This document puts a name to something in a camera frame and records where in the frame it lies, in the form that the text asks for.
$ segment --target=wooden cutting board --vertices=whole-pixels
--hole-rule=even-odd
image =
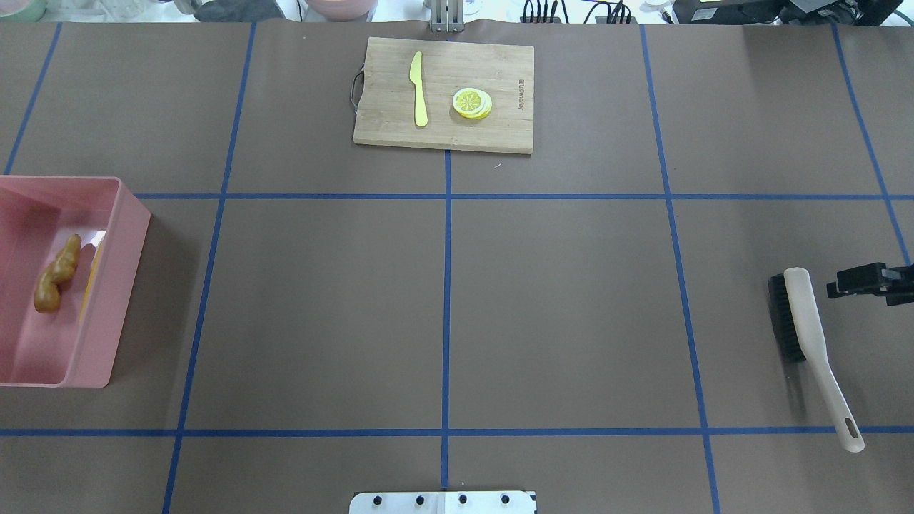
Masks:
[[[415,124],[415,90],[409,81],[417,51],[422,52],[422,90],[429,113],[424,127]],[[353,141],[532,154],[533,77],[533,47],[370,37]],[[468,120],[451,107],[453,94],[464,87],[492,97],[486,118]]]

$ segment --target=lemon slice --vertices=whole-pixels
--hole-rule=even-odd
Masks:
[[[460,89],[454,93],[452,104],[460,116],[471,120],[481,120],[492,111],[492,97],[476,88]]]

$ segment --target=pink plastic bin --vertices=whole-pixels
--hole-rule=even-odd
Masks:
[[[0,386],[108,384],[149,217],[119,178],[0,177]],[[38,275],[72,234],[76,275],[40,314]]]

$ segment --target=black bristles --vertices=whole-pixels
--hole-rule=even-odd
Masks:
[[[774,337],[781,346],[781,354],[788,362],[802,362],[806,356],[800,348],[797,329],[793,324],[791,300],[787,296],[787,284],[784,275],[774,275],[768,281],[768,307],[771,311],[771,325]]]

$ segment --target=blue grid line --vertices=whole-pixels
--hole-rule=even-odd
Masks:
[[[914,425],[869,425],[861,434],[914,434]],[[359,437],[631,437],[698,435],[834,434],[828,426],[711,426],[617,428],[381,428],[381,429],[185,429],[182,438],[359,438]],[[177,430],[109,428],[7,428],[0,437],[176,437]]]
[[[318,200],[829,200],[883,201],[883,195],[792,195],[729,193],[139,193],[139,199],[318,199]],[[914,200],[914,195],[889,195],[892,199]]]
[[[441,349],[441,490],[448,489],[451,441],[451,243],[452,243],[452,181],[451,150],[444,151],[444,301]]]
[[[679,296],[683,307],[685,321],[685,334],[688,339],[689,357],[692,361],[692,378],[695,383],[695,396],[698,403],[698,419],[701,422],[702,442],[705,447],[705,464],[707,466],[707,482],[711,489],[711,505],[715,514],[720,514],[720,499],[717,493],[717,474],[714,469],[714,455],[711,452],[711,437],[707,433],[707,410],[705,408],[705,393],[701,385],[701,371],[698,367],[698,352],[695,346],[695,333],[692,329],[692,314],[688,303],[686,290],[686,273],[683,269],[682,253],[679,249],[679,234],[676,230],[673,196],[670,188],[670,177],[666,169],[666,153],[664,152],[664,138],[660,130],[660,115],[657,111],[657,99],[654,92],[654,75],[651,72],[651,56],[647,47],[647,33],[644,25],[640,25],[641,50],[644,56],[644,75],[647,79],[647,91],[651,101],[651,115],[654,118],[654,137],[657,143],[657,157],[660,163],[660,174],[664,181],[664,194],[666,195],[666,217],[670,224],[670,237],[673,242],[673,255],[676,262],[676,275],[679,281]]]
[[[863,121],[863,114],[860,112],[860,105],[857,103],[856,93],[854,93],[854,84],[851,83],[851,75],[847,70],[845,51],[841,46],[838,26],[835,24],[832,24],[832,37],[834,38],[834,48],[838,52],[838,61],[841,63],[841,72],[845,75],[847,94],[850,96],[851,105],[854,107],[854,114],[857,118],[857,124],[860,125],[860,133],[863,135],[864,143],[866,143],[866,152],[869,154],[869,160],[873,164],[873,171],[876,173],[876,180],[879,183],[879,189],[882,191],[882,198],[886,201],[888,218],[892,221],[892,228],[895,230],[896,239],[898,239],[898,247],[901,249],[901,256],[904,258],[905,263],[910,266],[911,258],[908,254],[908,246],[905,244],[905,238],[901,234],[901,227],[898,225],[898,218],[895,216],[895,208],[892,207],[892,200],[888,196],[886,180],[882,176],[882,169],[879,167],[879,161],[876,159],[876,151],[873,149],[873,142],[869,138],[869,131],[866,129],[866,123]]]
[[[234,159],[235,143],[238,139],[238,127],[241,122],[241,110],[244,106],[244,92],[248,83],[248,72],[250,70],[250,58],[254,50],[254,38],[257,34],[257,24],[250,24],[250,34],[248,35],[248,49],[245,53],[244,68],[241,71],[241,84],[238,91],[238,102],[235,105],[235,119],[232,122],[231,137],[228,141],[228,151],[226,153],[226,167],[222,175],[222,189],[219,198],[219,204],[216,209],[216,221],[213,224],[213,235],[209,243],[209,257],[207,258],[207,270],[203,279],[203,289],[200,293],[200,307],[197,310],[197,325],[194,329],[194,340],[190,347],[190,360],[187,363],[187,374],[184,382],[184,394],[181,398],[181,412],[178,416],[177,435],[175,436],[175,447],[172,450],[171,465],[168,468],[168,480],[165,483],[165,499],[162,502],[162,514],[168,514],[171,510],[172,496],[175,492],[175,478],[177,476],[178,461],[181,456],[181,444],[183,443],[183,432],[187,420],[187,407],[190,403],[190,391],[194,383],[194,370],[197,366],[197,352],[200,347],[200,335],[203,332],[203,322],[207,313],[207,300],[209,297],[209,286],[213,277],[213,265],[216,262],[216,250],[219,245],[219,233],[222,229],[222,215],[225,211],[226,194],[229,191],[229,180],[231,179],[231,165]]]
[[[28,99],[26,113],[22,116],[22,123],[19,125],[19,132],[16,133],[16,140],[13,142],[13,149],[10,150],[9,158],[6,160],[6,168],[3,171],[4,175],[9,175],[13,172],[13,163],[16,161],[16,154],[19,152],[19,145],[22,144],[22,138],[26,135],[28,120],[32,117],[32,110],[35,108],[35,102],[38,100],[38,93],[41,91],[41,84],[44,83],[45,75],[48,74],[48,68],[51,65],[51,58],[54,57],[54,50],[57,48],[57,43],[60,39],[60,29],[62,27],[63,24],[58,22],[57,27],[54,28],[54,37],[51,39],[51,44],[48,47],[48,54],[45,56],[45,63],[41,65],[41,72],[38,73],[38,80],[35,81],[35,89],[32,90],[32,97]]]

